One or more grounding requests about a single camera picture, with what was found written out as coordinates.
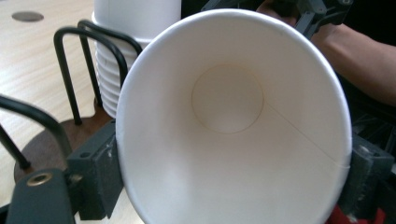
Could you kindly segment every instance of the hand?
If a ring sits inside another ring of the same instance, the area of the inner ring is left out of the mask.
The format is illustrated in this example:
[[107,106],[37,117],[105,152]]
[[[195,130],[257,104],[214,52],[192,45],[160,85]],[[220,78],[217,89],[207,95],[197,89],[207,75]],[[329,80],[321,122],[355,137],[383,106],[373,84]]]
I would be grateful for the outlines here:
[[280,21],[285,22],[286,24],[288,24],[289,26],[294,27],[296,22],[297,22],[297,17],[298,17],[298,11],[294,10],[292,15],[288,16],[288,17],[281,17],[279,16],[279,14],[277,14],[272,5],[274,3],[274,0],[265,0],[258,8],[257,8],[257,12],[260,12],[262,14],[268,15],[270,17],[276,18]]

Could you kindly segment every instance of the tabletop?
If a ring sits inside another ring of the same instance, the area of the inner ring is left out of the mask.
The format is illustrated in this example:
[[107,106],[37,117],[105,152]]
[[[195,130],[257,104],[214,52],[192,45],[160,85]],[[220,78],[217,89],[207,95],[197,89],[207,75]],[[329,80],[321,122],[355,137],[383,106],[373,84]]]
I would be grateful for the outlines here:
[[[16,21],[12,15],[34,11],[41,21]],[[33,105],[59,122],[72,118],[53,35],[64,26],[90,20],[93,1],[0,0],[0,94]],[[93,91],[78,37],[67,35],[64,48],[82,117],[94,114]],[[14,143],[23,148],[43,128],[33,121],[0,109],[0,123]],[[0,206],[10,203],[15,161],[0,145]],[[143,223],[130,204],[125,190],[111,219],[78,223]]]

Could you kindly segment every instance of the wooden base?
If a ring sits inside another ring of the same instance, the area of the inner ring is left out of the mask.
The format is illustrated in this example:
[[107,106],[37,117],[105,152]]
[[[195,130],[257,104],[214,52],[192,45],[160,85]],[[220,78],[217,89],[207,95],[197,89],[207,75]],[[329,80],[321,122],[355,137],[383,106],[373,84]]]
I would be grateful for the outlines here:
[[[82,119],[81,125],[76,125],[73,119],[64,121],[61,125],[64,127],[71,148],[74,151],[111,120],[112,118],[106,111],[95,104],[95,115],[91,118]],[[22,154],[32,165],[31,168],[22,170],[16,164],[14,167],[15,182],[33,171],[47,168],[64,170],[66,168],[62,160],[62,153],[56,146],[52,134],[47,130],[34,137],[22,150]]]

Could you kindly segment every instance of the person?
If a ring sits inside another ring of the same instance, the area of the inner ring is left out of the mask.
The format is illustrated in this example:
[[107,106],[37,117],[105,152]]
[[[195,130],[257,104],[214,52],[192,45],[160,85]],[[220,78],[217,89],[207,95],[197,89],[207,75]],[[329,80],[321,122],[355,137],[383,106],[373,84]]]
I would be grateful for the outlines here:
[[[295,16],[280,17],[265,0],[257,11],[290,26]],[[311,42],[333,69],[371,98],[396,106],[396,17],[393,0],[355,0],[345,23],[321,26]]]

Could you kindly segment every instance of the skin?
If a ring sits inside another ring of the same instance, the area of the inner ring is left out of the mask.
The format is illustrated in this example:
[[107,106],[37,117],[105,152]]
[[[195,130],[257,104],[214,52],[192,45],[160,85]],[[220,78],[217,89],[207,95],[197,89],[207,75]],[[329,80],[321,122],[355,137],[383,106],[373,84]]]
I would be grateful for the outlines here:
[[[257,11],[294,26],[296,16],[280,17],[272,10],[272,2],[264,1]],[[396,106],[396,47],[344,24],[320,27],[311,42],[346,80],[377,101]]]

